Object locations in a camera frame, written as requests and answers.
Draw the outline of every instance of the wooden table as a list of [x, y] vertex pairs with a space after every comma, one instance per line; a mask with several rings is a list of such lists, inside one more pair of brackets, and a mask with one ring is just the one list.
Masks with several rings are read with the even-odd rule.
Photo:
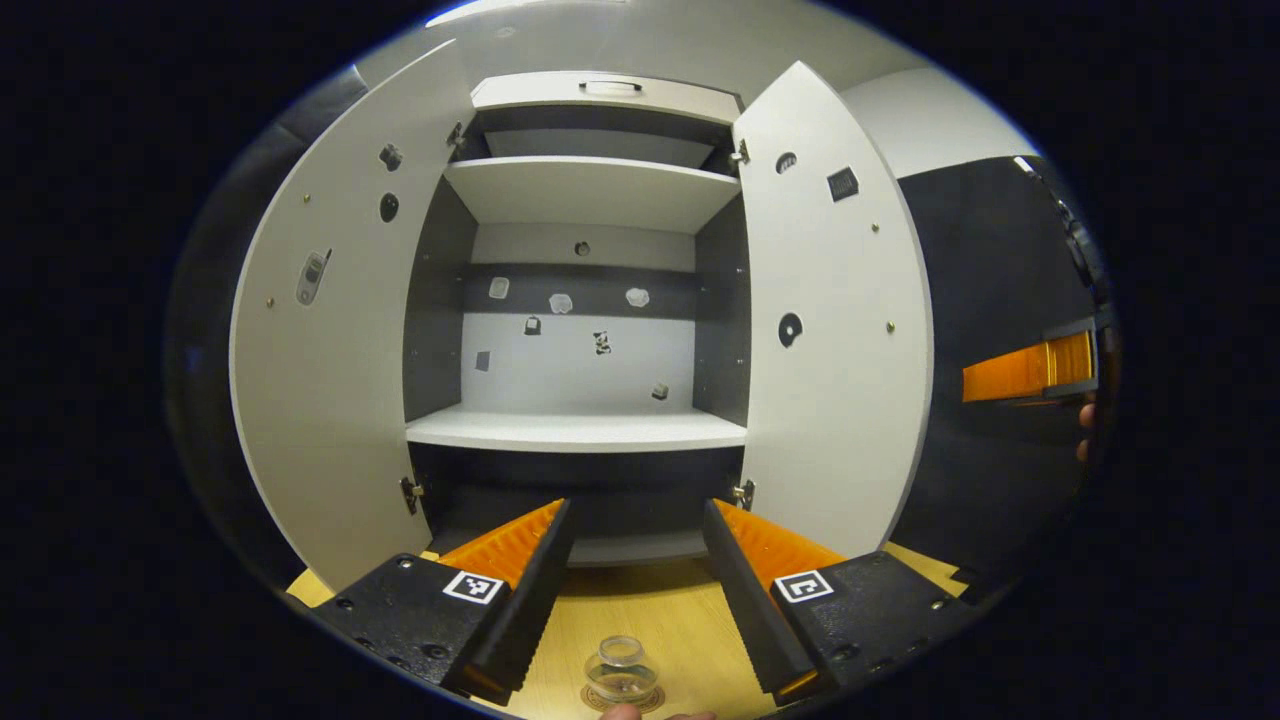
[[[952, 594], [965, 588], [950, 579], [956, 570], [952, 565], [892, 543], [884, 550]], [[289, 593], [310, 607], [333, 597], [310, 571]], [[620, 634], [639, 639], [658, 665], [658, 684], [667, 700], [645, 715], [648, 720], [705, 710], [721, 720], [745, 720], [776, 710], [756, 684], [724, 593], [705, 560], [571, 570], [524, 689], [512, 694], [507, 707], [477, 702], [522, 717], [595, 720], [599, 711], [580, 697], [582, 666], [602, 639]]]

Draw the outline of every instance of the small black square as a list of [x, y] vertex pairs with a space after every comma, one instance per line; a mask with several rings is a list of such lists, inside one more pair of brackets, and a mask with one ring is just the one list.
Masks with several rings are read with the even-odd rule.
[[836, 202], [858, 195], [858, 178], [854, 177], [852, 168], [845, 168], [833, 176], [827, 176], [827, 187], [831, 188], [831, 201]]

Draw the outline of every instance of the finger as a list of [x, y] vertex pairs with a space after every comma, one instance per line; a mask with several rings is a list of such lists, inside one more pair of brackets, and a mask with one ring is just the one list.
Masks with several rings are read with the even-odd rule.
[[600, 715], [600, 720], [640, 720], [640, 708], [634, 705], [614, 705]]

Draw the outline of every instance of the orange object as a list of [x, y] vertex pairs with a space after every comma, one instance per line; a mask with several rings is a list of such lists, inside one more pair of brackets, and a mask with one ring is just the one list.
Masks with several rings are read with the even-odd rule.
[[733, 533], [733, 539], [746, 556], [765, 594], [769, 594], [769, 585], [777, 578], [818, 570], [847, 560], [804, 536], [727, 502], [717, 500], [716, 507], [724, 516], [724, 524]]
[[1036, 343], [964, 369], [964, 401], [1034, 397], [1093, 377], [1089, 332]]
[[506, 580], [515, 589], [564, 498], [521, 515], [440, 556], [436, 562]]

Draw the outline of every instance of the door hinge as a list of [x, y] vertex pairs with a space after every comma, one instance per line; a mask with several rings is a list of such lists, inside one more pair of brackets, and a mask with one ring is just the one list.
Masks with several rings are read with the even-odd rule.
[[467, 138], [462, 137], [462, 123], [454, 123], [453, 129], [449, 132], [449, 137], [444, 138], [444, 143], [462, 147], [466, 142]]
[[408, 507], [408, 514], [417, 515], [417, 498], [426, 495], [426, 488], [419, 484], [417, 480], [401, 478], [401, 495], [404, 496], [404, 506]]
[[742, 484], [730, 489], [730, 495], [733, 496], [733, 500], [739, 502], [742, 510], [750, 511], [751, 502], [755, 500], [755, 483], [751, 479], [742, 480]]
[[728, 156], [731, 165], [737, 167], [739, 164], [749, 165], [751, 163], [751, 154], [746, 151], [746, 138], [737, 141], [737, 152]]

